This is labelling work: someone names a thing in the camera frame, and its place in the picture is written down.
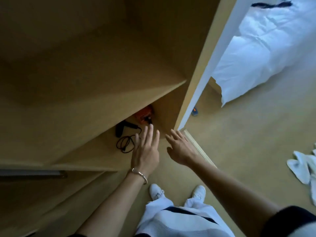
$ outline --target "beige floor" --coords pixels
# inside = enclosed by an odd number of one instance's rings
[[[301,184],[286,166],[294,150],[310,153],[316,142],[316,68],[310,66],[301,63],[299,67],[288,68],[223,108],[220,96],[207,86],[197,103],[199,115],[190,117],[186,128],[218,168],[282,206],[295,204],[316,214],[309,187]],[[201,180],[168,157],[167,145],[161,140],[160,165],[149,183],[157,183],[175,205],[183,205]],[[97,206],[123,175],[118,173],[110,188],[100,180],[95,187],[100,198],[89,202],[87,197],[87,205]],[[148,186],[144,186],[128,214],[121,237],[132,236],[149,200]],[[205,203],[215,207],[236,236],[243,236],[210,191]],[[78,206],[72,212],[80,216],[75,225],[65,217],[36,237],[61,236],[57,230],[62,229],[60,224],[68,227],[62,233],[71,233],[89,213]]]

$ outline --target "small blue object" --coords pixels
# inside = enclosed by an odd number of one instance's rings
[[[191,112],[191,114],[193,116],[197,115],[198,114],[198,110],[196,109],[196,107],[193,108],[193,111]]]

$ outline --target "bracelet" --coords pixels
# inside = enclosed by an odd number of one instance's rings
[[[131,169],[131,172],[133,172],[134,174],[137,174],[137,175],[140,175],[141,177],[143,177],[144,180],[145,180],[144,184],[147,184],[147,183],[148,183],[147,178],[146,178],[142,173],[140,173],[138,170],[136,170],[135,168],[132,168],[132,169]]]

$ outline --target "red object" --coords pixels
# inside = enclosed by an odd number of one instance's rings
[[[151,119],[154,110],[151,105],[142,108],[140,111],[137,111],[134,116],[140,124],[145,124],[148,122],[148,119]]]

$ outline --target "white shoe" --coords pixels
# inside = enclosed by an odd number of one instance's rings
[[[153,200],[157,200],[165,196],[165,191],[162,190],[157,184],[151,184],[149,187],[149,194]]]
[[[206,196],[206,189],[202,185],[198,185],[192,192],[192,198],[197,198],[200,201],[204,202]]]

